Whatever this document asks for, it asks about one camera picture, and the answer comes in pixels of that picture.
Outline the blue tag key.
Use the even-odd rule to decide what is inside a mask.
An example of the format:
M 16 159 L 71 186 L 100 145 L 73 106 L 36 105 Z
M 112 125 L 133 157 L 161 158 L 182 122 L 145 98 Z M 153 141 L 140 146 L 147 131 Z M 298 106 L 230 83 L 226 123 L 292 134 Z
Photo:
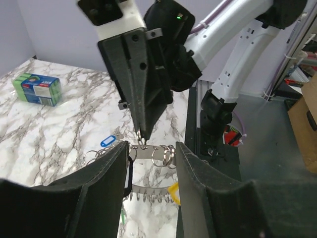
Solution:
M 103 139 L 100 142 L 100 146 L 102 148 L 114 146 L 115 144 L 119 143 L 123 139 L 124 139 L 124 135 L 123 134 L 117 134 L 117 135 L 112 134 L 112 135 L 109 135 L 108 137 L 106 137 L 105 139 Z

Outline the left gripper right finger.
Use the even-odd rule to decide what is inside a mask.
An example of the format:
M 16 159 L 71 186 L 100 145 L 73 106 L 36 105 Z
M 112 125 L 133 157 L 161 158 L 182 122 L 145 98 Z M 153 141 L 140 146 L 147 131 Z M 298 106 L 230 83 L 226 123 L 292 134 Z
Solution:
M 240 182 L 176 144 L 176 168 L 186 238 L 314 238 L 317 183 Z

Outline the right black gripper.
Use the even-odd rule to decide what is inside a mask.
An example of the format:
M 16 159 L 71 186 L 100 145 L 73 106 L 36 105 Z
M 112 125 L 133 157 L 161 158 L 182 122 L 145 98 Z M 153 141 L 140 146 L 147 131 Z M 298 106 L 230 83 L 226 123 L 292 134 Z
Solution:
M 137 28 L 98 42 L 110 77 L 119 86 L 134 127 L 144 139 L 151 137 L 154 125 L 173 102 L 162 37 L 161 28 L 148 30 L 146 35 L 144 28 Z M 149 76 L 147 40 L 155 63 Z

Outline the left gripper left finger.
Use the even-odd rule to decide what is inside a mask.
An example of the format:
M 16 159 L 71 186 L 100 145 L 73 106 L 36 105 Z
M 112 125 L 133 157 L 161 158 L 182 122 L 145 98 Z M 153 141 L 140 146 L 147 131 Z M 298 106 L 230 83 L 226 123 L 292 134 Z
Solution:
M 0 181 L 3 238 L 114 238 L 127 173 L 121 142 L 80 170 L 49 185 Z

